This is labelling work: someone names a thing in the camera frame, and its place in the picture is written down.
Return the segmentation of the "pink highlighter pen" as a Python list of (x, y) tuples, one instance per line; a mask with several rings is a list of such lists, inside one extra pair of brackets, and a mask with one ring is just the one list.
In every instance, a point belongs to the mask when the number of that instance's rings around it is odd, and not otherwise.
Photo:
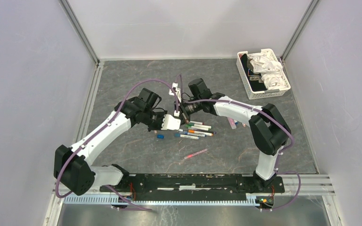
[(230, 124), (230, 127), (231, 127), (232, 129), (236, 129), (237, 126), (236, 126), (235, 121), (234, 121), (232, 118), (227, 118), (227, 119), (228, 119), (228, 122), (229, 122), (229, 124)]

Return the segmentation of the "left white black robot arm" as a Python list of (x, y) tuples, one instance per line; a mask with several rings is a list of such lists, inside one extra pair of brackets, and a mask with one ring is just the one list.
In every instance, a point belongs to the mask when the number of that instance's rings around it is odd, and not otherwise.
[(143, 88), (138, 96), (118, 103), (111, 114), (90, 134), (77, 143), (59, 146), (54, 156), (54, 178), (75, 195), (83, 195), (92, 187), (111, 185), (123, 192), (129, 187), (129, 179), (119, 167), (92, 167), (95, 159), (118, 136), (135, 124), (145, 124), (148, 130), (160, 130), (166, 110), (155, 111), (162, 98)]

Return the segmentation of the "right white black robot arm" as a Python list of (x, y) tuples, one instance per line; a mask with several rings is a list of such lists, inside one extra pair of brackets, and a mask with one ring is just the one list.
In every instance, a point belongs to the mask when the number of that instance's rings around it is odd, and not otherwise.
[(280, 152), (287, 148), (287, 141), (294, 142), (291, 129), (273, 104), (265, 106), (249, 105), (236, 101), (223, 93), (213, 93), (203, 79), (189, 83), (191, 97), (180, 99), (178, 107), (185, 116), (203, 111), (216, 116), (227, 117), (251, 129), (259, 160), (253, 173), (253, 185), (259, 192), (266, 192), (276, 178)]

